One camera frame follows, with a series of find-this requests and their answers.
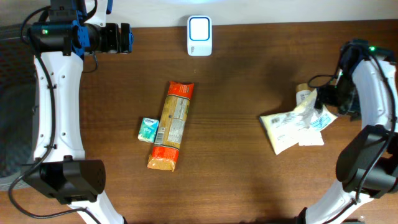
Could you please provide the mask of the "white tube with gold cap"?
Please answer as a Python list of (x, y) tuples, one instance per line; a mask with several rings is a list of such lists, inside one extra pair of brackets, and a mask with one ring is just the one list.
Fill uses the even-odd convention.
[(315, 101), (315, 92), (306, 83), (302, 83), (296, 86), (296, 104), (297, 106), (301, 103), (311, 104)]

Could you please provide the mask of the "yellow snack bag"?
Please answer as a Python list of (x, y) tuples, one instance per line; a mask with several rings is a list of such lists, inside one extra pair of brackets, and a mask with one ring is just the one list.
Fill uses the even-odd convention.
[(324, 145), (321, 131), (337, 118), (326, 106), (321, 110), (311, 104), (301, 103), (292, 111), (270, 114), (259, 118), (275, 154), (298, 144), (299, 146)]

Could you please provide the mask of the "orange pasta package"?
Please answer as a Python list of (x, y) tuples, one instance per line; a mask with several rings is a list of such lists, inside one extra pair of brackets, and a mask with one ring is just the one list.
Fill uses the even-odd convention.
[(175, 170), (194, 86), (192, 83), (170, 82), (147, 163), (149, 169)]

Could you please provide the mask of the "teal tissue pack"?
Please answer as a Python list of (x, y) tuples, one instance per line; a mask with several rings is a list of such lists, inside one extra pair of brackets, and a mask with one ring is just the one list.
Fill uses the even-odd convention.
[(159, 120), (151, 118), (143, 118), (137, 136), (138, 140), (154, 143), (157, 130), (159, 127)]

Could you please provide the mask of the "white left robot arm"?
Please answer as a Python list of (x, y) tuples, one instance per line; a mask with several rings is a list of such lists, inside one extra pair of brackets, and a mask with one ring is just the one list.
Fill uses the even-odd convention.
[(106, 22), (112, 8), (112, 1), (52, 1), (26, 33), (37, 72), (37, 135), (22, 180), (87, 223), (126, 221), (104, 190), (103, 161), (85, 157), (79, 119), (85, 57), (132, 51), (130, 25)]

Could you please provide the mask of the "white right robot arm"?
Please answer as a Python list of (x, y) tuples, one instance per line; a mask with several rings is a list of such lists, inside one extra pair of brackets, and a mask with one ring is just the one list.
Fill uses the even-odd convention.
[(329, 81), (315, 86), (316, 109), (333, 106), (362, 128), (338, 156), (332, 186), (295, 223), (347, 223), (362, 205), (397, 192), (396, 66), (392, 50), (353, 39)]

